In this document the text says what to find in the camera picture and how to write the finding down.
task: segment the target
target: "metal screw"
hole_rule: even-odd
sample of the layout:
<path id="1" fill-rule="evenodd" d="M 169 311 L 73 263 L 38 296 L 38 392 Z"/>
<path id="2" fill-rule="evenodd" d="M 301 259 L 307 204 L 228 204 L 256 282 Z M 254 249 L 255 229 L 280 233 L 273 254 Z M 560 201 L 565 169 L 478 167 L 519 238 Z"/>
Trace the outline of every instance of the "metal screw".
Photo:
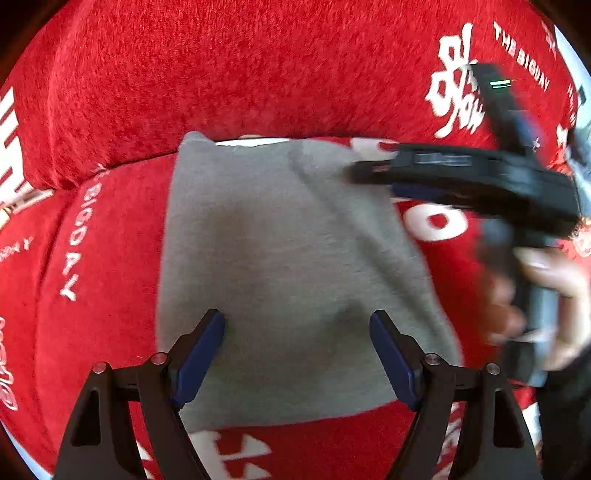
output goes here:
<path id="1" fill-rule="evenodd" d="M 441 363 L 441 357 L 436 353 L 428 353 L 425 355 L 425 361 L 432 366 L 439 365 Z"/>
<path id="2" fill-rule="evenodd" d="M 105 370 L 107 370 L 107 364 L 105 362 L 98 362 L 92 366 L 92 371 L 97 375 L 101 374 Z"/>
<path id="3" fill-rule="evenodd" d="M 152 355 L 152 363 L 154 365 L 162 365 L 166 361 L 167 355 L 164 352 L 158 352 Z"/>
<path id="4" fill-rule="evenodd" d="M 486 364 L 486 371 L 491 375 L 498 375 L 501 373 L 501 367 L 497 364 Z"/>

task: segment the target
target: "black sleeve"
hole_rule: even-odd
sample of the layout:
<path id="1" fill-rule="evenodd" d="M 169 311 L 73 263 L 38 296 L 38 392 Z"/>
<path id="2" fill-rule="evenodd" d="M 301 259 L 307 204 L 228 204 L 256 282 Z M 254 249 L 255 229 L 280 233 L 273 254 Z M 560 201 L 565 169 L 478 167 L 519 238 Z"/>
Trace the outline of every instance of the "black sleeve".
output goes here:
<path id="1" fill-rule="evenodd" d="M 591 348 L 536 391 L 544 480 L 591 479 Z"/>

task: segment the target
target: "finger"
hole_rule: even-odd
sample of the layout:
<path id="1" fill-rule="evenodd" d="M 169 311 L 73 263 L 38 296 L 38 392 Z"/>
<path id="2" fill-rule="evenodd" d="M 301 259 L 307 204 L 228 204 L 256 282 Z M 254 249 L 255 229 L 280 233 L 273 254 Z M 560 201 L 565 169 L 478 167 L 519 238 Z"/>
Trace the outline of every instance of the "finger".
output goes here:
<path id="1" fill-rule="evenodd" d="M 504 345 L 510 337 L 525 329 L 523 313 L 512 305 L 485 305 L 482 320 L 484 341 L 491 345 Z"/>
<path id="2" fill-rule="evenodd" d="M 481 277 L 485 304 L 509 305 L 515 295 L 514 283 L 504 275 L 486 269 Z"/>
<path id="3" fill-rule="evenodd" d="M 533 283 L 553 288 L 563 297 L 589 295 L 585 271 L 557 248 L 515 248 L 524 275 Z"/>
<path id="4" fill-rule="evenodd" d="M 585 271 L 558 249 L 515 249 L 523 272 L 532 282 L 557 290 L 563 297 L 558 331 L 547 370 L 564 368 L 591 342 L 591 297 Z"/>
<path id="5" fill-rule="evenodd" d="M 492 345 L 503 345 L 507 337 L 519 335 L 525 328 L 523 314 L 510 305 L 515 286 L 509 278 L 491 270 L 482 273 L 481 282 L 483 339 Z"/>

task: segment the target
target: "gray cloth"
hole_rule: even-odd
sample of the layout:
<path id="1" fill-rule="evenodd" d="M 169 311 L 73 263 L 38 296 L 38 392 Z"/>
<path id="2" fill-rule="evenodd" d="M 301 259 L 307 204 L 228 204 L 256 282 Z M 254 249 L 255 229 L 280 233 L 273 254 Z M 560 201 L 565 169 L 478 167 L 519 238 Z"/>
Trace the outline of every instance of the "gray cloth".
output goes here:
<path id="1" fill-rule="evenodd" d="M 395 397 L 369 338 L 377 309 L 449 362 L 459 347 L 388 188 L 347 184 L 354 152 L 302 140 L 179 148 L 165 226 L 158 347 L 208 308 L 226 337 L 187 431 L 341 417 Z"/>

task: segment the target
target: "blue gripper pad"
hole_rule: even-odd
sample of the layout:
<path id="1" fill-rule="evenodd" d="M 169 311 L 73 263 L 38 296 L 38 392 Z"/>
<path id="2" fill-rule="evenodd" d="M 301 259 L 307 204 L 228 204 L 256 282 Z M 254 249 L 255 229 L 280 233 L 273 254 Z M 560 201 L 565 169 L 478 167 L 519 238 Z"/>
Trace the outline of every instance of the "blue gripper pad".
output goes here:
<path id="1" fill-rule="evenodd" d="M 222 344 L 225 326 L 226 317 L 224 317 L 223 313 L 217 310 L 209 310 L 197 328 L 192 333 L 179 338 L 171 349 L 172 352 L 179 344 L 181 347 L 185 347 L 186 350 L 183 352 L 183 348 L 180 348 L 180 353 L 184 356 L 183 363 L 175 368 L 173 361 L 171 363 L 172 368 L 169 368 L 172 386 L 171 399 L 177 409 L 183 408 L 185 403 L 192 401 L 197 395 L 213 357 Z M 191 340 L 192 346 L 190 344 L 182 345 L 183 337 L 187 337 L 186 340 Z"/>
<path id="2" fill-rule="evenodd" d="M 369 318 L 369 336 L 397 399 L 417 411 L 421 398 L 415 390 L 414 372 L 376 313 Z"/>
<path id="3" fill-rule="evenodd" d="M 390 185 L 390 192 L 395 197 L 435 203 L 444 193 L 440 189 L 410 183 L 393 183 Z"/>

